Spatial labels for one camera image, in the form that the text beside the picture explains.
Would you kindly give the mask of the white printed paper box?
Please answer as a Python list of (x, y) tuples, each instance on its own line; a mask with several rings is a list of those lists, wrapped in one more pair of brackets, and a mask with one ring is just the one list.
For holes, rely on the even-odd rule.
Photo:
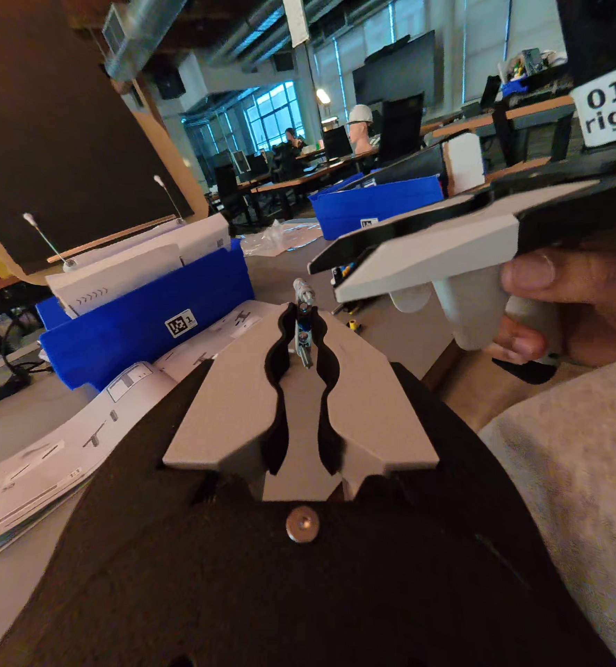
[(182, 266), (177, 244), (138, 246), (80, 269), (49, 275), (46, 282), (74, 319)]

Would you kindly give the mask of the person's right forearm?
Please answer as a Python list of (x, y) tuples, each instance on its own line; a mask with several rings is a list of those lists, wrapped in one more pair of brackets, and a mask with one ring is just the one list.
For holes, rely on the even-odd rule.
[(616, 657), (616, 363), (513, 405), (479, 437)]

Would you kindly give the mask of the thin metal rod white tip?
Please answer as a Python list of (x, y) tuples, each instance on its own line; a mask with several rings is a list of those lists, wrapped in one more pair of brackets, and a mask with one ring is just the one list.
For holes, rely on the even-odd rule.
[(183, 217), (183, 214), (181, 213), (178, 204), (176, 203), (174, 197), (171, 195), (169, 189), (167, 188), (167, 186), (166, 186), (165, 183), (163, 182), (161, 176), (158, 175), (158, 174), (155, 174), (155, 175), (153, 176), (153, 179), (154, 179), (154, 181), (155, 181), (155, 182), (156, 182), (156, 183), (163, 189), (163, 191), (165, 192), (166, 196), (169, 198), (169, 201), (170, 201), (170, 203), (171, 203), (171, 205), (172, 205), (172, 207), (173, 207), (173, 209), (174, 209), (174, 211), (175, 211), (175, 213), (176, 213), (176, 218), (177, 218), (177, 220), (179, 221), (179, 223), (180, 223), (180, 224), (186, 224), (185, 218)]
[(57, 247), (53, 245), (51, 240), (44, 234), (44, 232), (40, 229), (36, 219), (34, 218), (33, 214), (26, 212), (22, 213), (23, 219), (39, 234), (43, 242), (49, 247), (49, 249), (52, 251), (53, 255), (56, 256), (61, 262), (62, 262), (62, 269), (63, 272), (70, 272), (70, 271), (75, 271), (77, 269), (76, 262), (68, 257), (65, 257), (62, 255)]

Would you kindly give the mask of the lego instruction booklet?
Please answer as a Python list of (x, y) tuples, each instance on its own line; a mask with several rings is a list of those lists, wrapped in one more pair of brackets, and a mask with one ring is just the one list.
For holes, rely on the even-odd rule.
[(83, 487), (129, 431), (198, 365), (278, 305), (248, 300), (155, 363), (137, 362), (63, 425), (0, 463), (0, 552)]

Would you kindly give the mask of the person's right hand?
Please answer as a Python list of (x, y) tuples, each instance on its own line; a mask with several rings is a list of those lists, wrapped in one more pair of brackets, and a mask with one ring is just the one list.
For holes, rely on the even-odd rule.
[(520, 255), (501, 270), (511, 296), (558, 306), (560, 355), (588, 368), (616, 363), (616, 231), (577, 248), (546, 247)]

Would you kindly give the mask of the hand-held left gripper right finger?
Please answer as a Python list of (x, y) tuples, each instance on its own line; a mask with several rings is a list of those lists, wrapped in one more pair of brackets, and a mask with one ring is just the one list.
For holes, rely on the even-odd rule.
[(339, 474), (346, 501), (363, 482), (400, 471), (432, 470), (439, 456), (393, 365), (329, 312), (313, 312), (321, 397), (318, 449)]

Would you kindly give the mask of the small grey lego axle assembly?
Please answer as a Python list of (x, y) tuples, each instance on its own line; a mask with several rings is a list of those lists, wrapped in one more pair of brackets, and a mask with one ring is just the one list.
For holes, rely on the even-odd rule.
[(304, 368), (313, 367), (311, 348), (313, 342), (312, 322), (315, 306), (315, 292), (302, 278), (293, 282), (296, 301), (296, 320), (294, 345), (295, 353), (303, 363)]

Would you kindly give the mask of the large black wall screen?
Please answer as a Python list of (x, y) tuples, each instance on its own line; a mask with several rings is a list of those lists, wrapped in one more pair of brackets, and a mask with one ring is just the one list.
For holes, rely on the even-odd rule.
[(371, 106), (423, 95), (426, 107), (437, 102), (436, 32), (408, 35), (372, 54), (352, 73), (355, 100)]

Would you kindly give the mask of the blue plastic bin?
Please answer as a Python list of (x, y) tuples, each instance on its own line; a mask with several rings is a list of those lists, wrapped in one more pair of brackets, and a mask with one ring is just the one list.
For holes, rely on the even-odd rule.
[(37, 305), (39, 338), (69, 389), (104, 389), (137, 362), (154, 362), (209, 328), (254, 291), (241, 248), (219, 249), (112, 302), (71, 319), (51, 297)]
[(309, 196), (326, 240), (334, 241), (362, 227), (444, 199), (437, 174), (386, 184), (376, 174), (363, 180), (373, 183), (356, 185), (351, 177)]

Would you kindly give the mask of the white hanging banner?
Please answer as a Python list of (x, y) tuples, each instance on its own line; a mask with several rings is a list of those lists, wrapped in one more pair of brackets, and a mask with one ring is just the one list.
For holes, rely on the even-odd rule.
[(304, 2), (302, 0), (284, 0), (283, 7), (287, 17), (292, 47), (296, 49), (310, 40), (309, 23)]

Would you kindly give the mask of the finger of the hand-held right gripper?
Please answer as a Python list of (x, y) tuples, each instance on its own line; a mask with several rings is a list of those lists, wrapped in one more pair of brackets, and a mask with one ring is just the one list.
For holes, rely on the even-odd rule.
[(383, 242), (335, 289), (337, 300), (389, 294), (399, 311), (415, 312), (433, 286), (457, 345), (484, 349), (493, 342), (509, 299), (501, 266), (518, 250), (519, 222), (511, 201), (499, 199), (478, 212)]
[(408, 212), (397, 215), (381, 222), (381, 228), (390, 228), (393, 225), (403, 225), (408, 223), (415, 225), (419, 229), (431, 226), (436, 223), (454, 220), (468, 215), (502, 215), (504, 213), (517, 213), (533, 205), (543, 204), (553, 201), (560, 197), (571, 195), (585, 188), (598, 185), (600, 179), (588, 179), (583, 181), (574, 181), (546, 188), (539, 188), (524, 192), (508, 194), (507, 196), (494, 197), (486, 204), (475, 206), (473, 197), (470, 201), (461, 203), (447, 204), (442, 202), (440, 206), (431, 205), (419, 209), (416, 212)]

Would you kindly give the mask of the mannequin head white hard hat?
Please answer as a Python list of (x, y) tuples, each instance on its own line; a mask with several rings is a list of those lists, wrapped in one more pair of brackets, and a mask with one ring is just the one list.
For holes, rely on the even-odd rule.
[(373, 135), (373, 113), (364, 104), (356, 104), (349, 112), (347, 135), (355, 156), (371, 154), (379, 146), (379, 135)]

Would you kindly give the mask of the black wall speaker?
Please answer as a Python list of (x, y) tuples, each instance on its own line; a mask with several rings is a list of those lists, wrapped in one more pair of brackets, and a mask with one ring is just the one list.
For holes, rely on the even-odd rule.
[(185, 84), (176, 68), (154, 71), (153, 80), (163, 101), (178, 99), (186, 94)]

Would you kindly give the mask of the black office chair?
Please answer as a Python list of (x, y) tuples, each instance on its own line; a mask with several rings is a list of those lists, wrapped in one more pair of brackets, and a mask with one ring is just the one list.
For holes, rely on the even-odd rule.
[(251, 224), (251, 214), (245, 197), (239, 189), (234, 166), (226, 163), (216, 167), (214, 176), (222, 206), (221, 212), (230, 226), (237, 225), (236, 221), (240, 216), (244, 216), (246, 223)]

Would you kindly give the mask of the long wooden office desk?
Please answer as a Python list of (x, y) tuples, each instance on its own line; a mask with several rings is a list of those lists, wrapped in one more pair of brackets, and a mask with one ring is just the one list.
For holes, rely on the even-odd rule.
[(248, 189), (247, 193), (256, 204), (259, 203), (259, 199), (262, 196), (276, 198), (283, 216), (285, 219), (289, 219), (293, 212), (287, 195), (289, 191), (293, 191), (295, 194), (301, 196), (360, 174), (363, 172), (364, 162), (368, 159), (375, 159), (378, 152), (379, 147), (376, 146), (359, 155), (351, 155), (323, 163), (301, 176), (278, 182), (270, 182), (261, 186), (253, 186)]

